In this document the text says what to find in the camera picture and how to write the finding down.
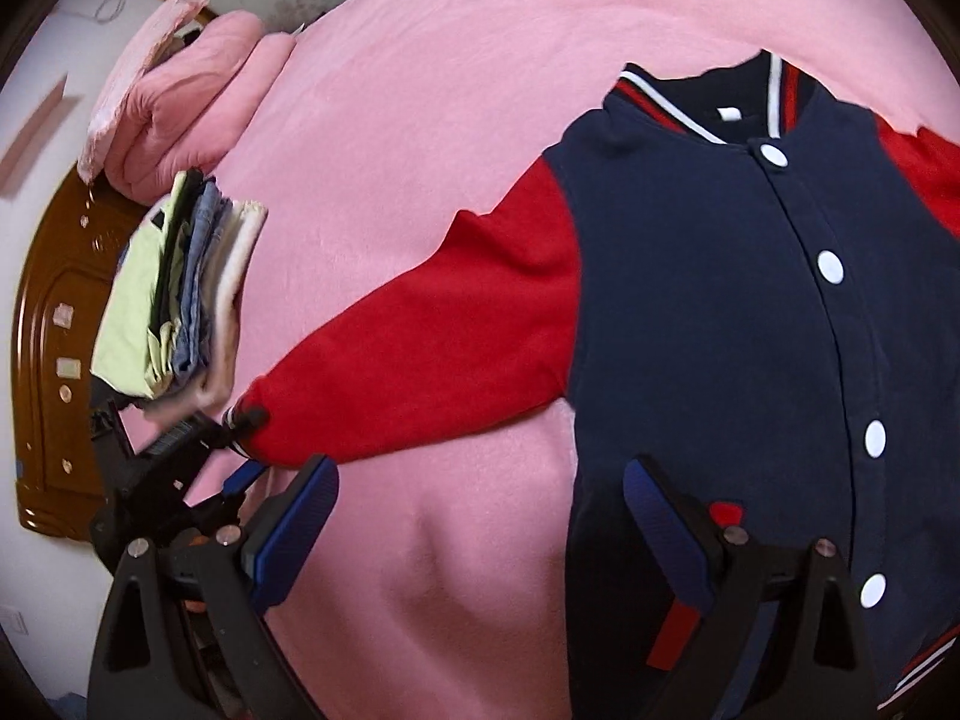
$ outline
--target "varsity jacket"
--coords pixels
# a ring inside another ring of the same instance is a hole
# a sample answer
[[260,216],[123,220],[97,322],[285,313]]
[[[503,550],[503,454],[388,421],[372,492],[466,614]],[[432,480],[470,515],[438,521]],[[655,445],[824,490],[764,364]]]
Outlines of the varsity jacket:
[[695,630],[624,504],[640,453],[764,543],[838,545],[886,700],[960,623],[958,233],[938,135],[770,52],[694,79],[627,65],[496,209],[253,382],[240,405],[270,422],[248,449],[351,461],[565,397],[576,717],[639,716]]

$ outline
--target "metal screw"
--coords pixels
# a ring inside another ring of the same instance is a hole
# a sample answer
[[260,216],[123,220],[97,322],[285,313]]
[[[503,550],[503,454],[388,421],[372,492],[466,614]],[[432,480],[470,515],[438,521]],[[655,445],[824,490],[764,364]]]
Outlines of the metal screw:
[[817,541],[816,550],[821,557],[833,557],[837,554],[837,545],[829,538],[821,538]]
[[147,541],[146,538],[135,538],[128,543],[127,554],[130,555],[130,557],[141,557],[142,555],[146,555],[149,549],[150,541]]
[[240,530],[239,525],[224,525],[217,531],[216,539],[218,544],[229,547],[240,541],[240,536],[243,536],[243,531]]
[[742,547],[747,541],[750,541],[750,533],[747,533],[739,525],[731,525],[728,528],[724,528],[723,538],[728,544]]

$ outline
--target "pink bedsheet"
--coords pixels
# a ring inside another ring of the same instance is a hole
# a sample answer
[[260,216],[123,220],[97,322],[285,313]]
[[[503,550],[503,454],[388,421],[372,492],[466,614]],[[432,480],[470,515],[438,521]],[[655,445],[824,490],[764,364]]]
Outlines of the pink bedsheet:
[[[895,127],[960,140],[960,90],[900,0],[340,6],[301,35],[217,170],[227,193],[270,207],[247,279],[237,394],[427,257],[457,209],[493,208],[628,60],[688,76],[759,47]],[[270,615],[331,720],[569,717],[571,436],[558,403],[487,435],[342,468],[340,502]],[[211,463],[195,496],[235,463]]]

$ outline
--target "wall socket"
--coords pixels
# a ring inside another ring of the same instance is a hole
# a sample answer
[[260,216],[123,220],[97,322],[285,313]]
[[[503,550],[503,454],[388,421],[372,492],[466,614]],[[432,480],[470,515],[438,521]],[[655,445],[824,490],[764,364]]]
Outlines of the wall socket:
[[23,621],[23,615],[20,610],[13,607],[4,607],[0,605],[0,625],[8,634],[29,635],[27,633],[27,623]]

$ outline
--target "white snap button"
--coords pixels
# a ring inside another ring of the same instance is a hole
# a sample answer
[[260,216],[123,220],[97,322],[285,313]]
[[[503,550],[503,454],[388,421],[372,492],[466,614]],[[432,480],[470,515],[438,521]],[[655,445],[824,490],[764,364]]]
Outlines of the white snap button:
[[883,574],[874,574],[863,583],[860,591],[860,605],[863,608],[873,608],[887,591],[887,578]]
[[867,447],[867,454],[872,458],[878,458],[883,454],[887,445],[887,430],[879,419],[875,419],[867,425],[867,433],[863,437],[863,442]]
[[763,154],[763,158],[777,167],[786,167],[789,162],[787,161],[786,154],[779,150],[776,146],[771,146],[769,143],[764,143],[760,147],[760,153]]
[[817,267],[830,284],[839,284],[843,281],[843,263],[832,251],[821,251],[817,255]]

